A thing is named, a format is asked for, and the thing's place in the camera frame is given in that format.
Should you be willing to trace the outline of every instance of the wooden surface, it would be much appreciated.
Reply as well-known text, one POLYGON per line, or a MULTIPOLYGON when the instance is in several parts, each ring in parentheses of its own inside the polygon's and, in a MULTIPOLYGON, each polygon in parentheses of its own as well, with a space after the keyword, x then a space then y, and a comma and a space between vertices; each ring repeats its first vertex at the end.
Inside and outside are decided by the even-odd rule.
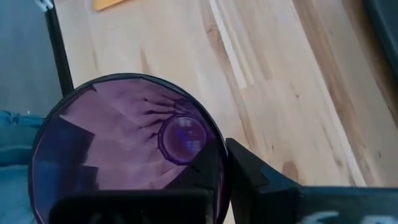
POLYGON ((75 86, 155 75, 301 184, 398 185, 396 92, 360 0, 55 4, 75 86))

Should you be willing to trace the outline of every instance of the black rim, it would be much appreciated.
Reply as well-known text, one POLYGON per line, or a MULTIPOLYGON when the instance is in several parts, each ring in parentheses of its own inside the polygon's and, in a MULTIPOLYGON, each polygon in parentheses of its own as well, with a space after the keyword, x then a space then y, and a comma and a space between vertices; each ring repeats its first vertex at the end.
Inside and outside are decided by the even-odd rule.
MULTIPOLYGON (((51 110, 49 115, 47 115, 47 117, 44 119, 43 125, 41 126, 41 128, 39 129, 39 131, 36 134, 34 143, 32 145, 32 160, 30 161, 29 168, 28 168, 28 173, 29 173, 28 189, 29 189, 30 205, 32 207, 35 219, 38 223, 42 224, 42 220, 39 217, 39 214, 37 214, 36 209, 35 209, 35 202, 34 202, 35 198, 34 198, 34 194, 33 194, 33 179, 32 179, 33 178, 33 170, 32 170, 33 167, 32 167, 32 165, 33 165, 34 155, 37 150, 37 146, 40 143, 40 139, 41 139, 47 125, 49 124, 51 119, 54 117, 54 115, 56 115, 57 112, 59 112, 60 109, 67 106, 67 104, 69 102, 71 102, 72 99, 79 96, 79 94, 81 94, 83 92, 83 90, 91 88, 92 84, 113 81, 113 80, 124 80, 124 79, 134 79, 134 78, 135 79, 145 79, 152 83, 160 84, 160 85, 168 88, 169 90, 172 90, 176 93, 179 93, 179 94, 187 97, 189 100, 192 101, 192 103, 195 106, 197 106, 197 110, 203 115, 203 118, 209 124, 210 128, 215 131, 215 134, 218 136, 218 138, 216 138, 216 139, 218 140, 220 146, 222 146, 224 149, 224 150, 222 150, 223 153, 221 153, 221 158, 223 161, 223 168, 224 168, 223 172, 224 172, 224 178, 229 179, 229 170, 227 168, 228 151, 226 148, 226 144, 224 142, 224 138, 223 138, 220 130, 218 129, 216 123, 214 122, 213 118, 210 116, 210 114, 207 112, 207 110, 203 107, 203 105, 199 101, 197 101, 191 94, 189 94, 182 88, 178 87, 177 85, 174 85, 173 83, 170 83, 166 80, 163 80, 163 79, 157 78, 157 77, 153 77, 150 75, 145 75, 145 74, 140 74, 140 73, 116 73, 116 74, 112 74, 112 75, 107 75, 107 76, 99 77, 99 78, 96 78, 89 82, 86 82, 86 83, 82 84, 81 86, 79 86, 75 91, 72 91, 69 94, 67 94, 62 100, 60 100, 57 103, 57 105, 55 105, 55 107, 51 110)), ((224 180, 224 186, 223 186, 224 188, 223 188, 222 198, 229 198, 229 196, 231 195, 231 189, 229 188, 228 182, 229 182, 228 180, 224 180)), ((217 223, 223 222, 223 220, 226 217, 228 207, 229 207, 229 201, 225 202, 225 204, 220 207, 220 214, 218 215, 218 218, 216 219, 217 223)))

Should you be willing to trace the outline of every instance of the round filter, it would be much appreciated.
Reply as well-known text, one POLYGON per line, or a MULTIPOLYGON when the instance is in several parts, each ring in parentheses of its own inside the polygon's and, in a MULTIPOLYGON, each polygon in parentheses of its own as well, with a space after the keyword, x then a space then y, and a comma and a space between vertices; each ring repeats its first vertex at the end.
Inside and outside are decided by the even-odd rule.
MULTIPOLYGON (((147 75, 93 80, 63 99, 37 135, 29 191, 39 223, 60 199, 94 190, 160 190, 220 132, 188 93, 147 75)), ((217 222, 228 207, 220 168, 217 222)))

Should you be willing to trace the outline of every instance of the gray wall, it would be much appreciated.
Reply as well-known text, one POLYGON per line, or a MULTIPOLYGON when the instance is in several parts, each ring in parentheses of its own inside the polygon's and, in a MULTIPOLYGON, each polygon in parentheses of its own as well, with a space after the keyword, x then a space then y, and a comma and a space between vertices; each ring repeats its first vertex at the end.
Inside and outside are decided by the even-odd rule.
POLYGON ((0 110, 46 116, 61 97, 44 12, 34 0, 1 0, 0 110))

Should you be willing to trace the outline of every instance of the light wood grain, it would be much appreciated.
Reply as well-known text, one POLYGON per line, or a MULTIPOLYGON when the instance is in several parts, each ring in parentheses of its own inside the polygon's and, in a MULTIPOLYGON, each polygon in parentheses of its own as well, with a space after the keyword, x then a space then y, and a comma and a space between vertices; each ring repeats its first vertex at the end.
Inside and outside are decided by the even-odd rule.
POLYGON ((397 98, 362 3, 294 2, 367 184, 398 185, 397 98))
POLYGON ((302 184, 364 185, 292 1, 215 0, 248 80, 250 148, 302 184))
POLYGON ((55 4, 75 86, 155 75, 301 184, 398 185, 398 98, 360 0, 55 4))

